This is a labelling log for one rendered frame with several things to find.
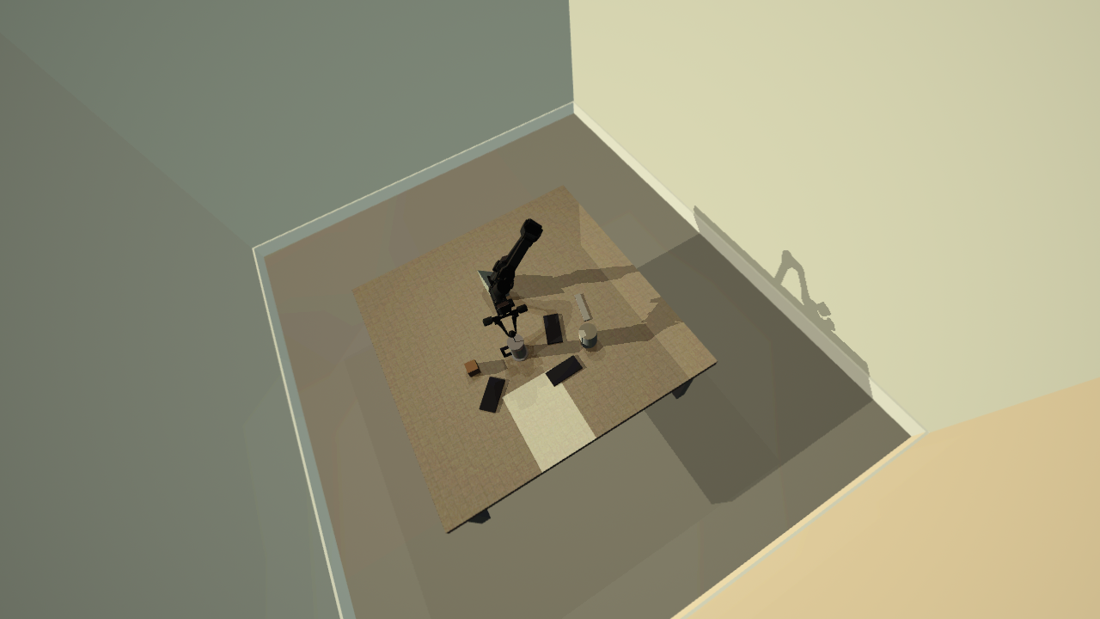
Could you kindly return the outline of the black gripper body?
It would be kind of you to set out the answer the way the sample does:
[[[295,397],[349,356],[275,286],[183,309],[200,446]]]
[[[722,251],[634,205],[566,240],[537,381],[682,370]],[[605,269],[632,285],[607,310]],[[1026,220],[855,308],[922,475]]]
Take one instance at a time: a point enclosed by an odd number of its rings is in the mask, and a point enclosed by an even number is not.
[[[504,298],[506,298],[506,297],[501,297],[499,299],[494,299],[494,301],[492,301],[492,303],[494,303],[495,309],[496,309],[496,305],[495,303],[496,302],[502,303]],[[505,313],[505,316],[498,314],[498,316],[494,316],[493,318],[490,316],[490,317],[485,318],[485,320],[483,320],[483,324],[484,324],[484,327],[488,327],[488,325],[492,324],[492,322],[501,322],[501,320],[503,320],[503,318],[505,318],[507,316],[518,316],[518,313],[522,314],[522,312],[528,312],[528,307],[527,307],[526,303],[522,303],[522,305],[518,306],[517,309],[512,310],[512,312],[507,312],[509,314],[506,314],[506,313]]]

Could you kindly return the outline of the glass french press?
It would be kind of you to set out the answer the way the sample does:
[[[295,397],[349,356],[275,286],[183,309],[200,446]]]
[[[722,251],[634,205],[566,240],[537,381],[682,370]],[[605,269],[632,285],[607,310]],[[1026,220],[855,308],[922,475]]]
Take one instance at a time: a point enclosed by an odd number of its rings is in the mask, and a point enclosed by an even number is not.
[[[501,349],[502,355],[504,357],[508,357],[508,356],[512,355],[512,360],[515,360],[515,361],[522,361],[522,360],[527,358],[528,357],[528,349],[525,347],[525,341],[522,341],[522,336],[520,336],[520,334],[516,334],[516,332],[512,332],[512,331],[510,331],[509,335],[510,335],[510,338],[508,338],[508,340],[507,340],[507,346]],[[510,353],[506,353],[506,355],[505,355],[505,350],[506,349],[510,349]]]

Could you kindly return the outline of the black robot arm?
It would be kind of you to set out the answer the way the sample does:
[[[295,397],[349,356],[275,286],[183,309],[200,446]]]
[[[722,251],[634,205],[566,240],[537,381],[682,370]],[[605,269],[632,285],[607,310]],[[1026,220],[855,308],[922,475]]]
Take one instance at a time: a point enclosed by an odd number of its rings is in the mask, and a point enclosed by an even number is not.
[[[510,254],[502,257],[501,261],[498,259],[498,262],[494,264],[494,267],[492,267],[491,277],[487,277],[490,279],[488,292],[492,301],[494,301],[494,299],[505,297],[507,292],[510,292],[512,286],[514,286],[515,270],[517,269],[518,264],[522,261],[522,257],[525,257],[527,250],[534,246],[534,242],[537,242],[537,240],[541,236],[542,231],[542,226],[540,226],[537,222],[534,222],[534,219],[528,218],[525,220],[522,228],[520,228],[520,237],[515,246],[512,247]],[[498,314],[501,316],[512,312],[512,307],[515,306],[515,303],[512,302],[512,298],[504,298],[502,303],[496,302],[495,305],[496,310],[498,310]]]

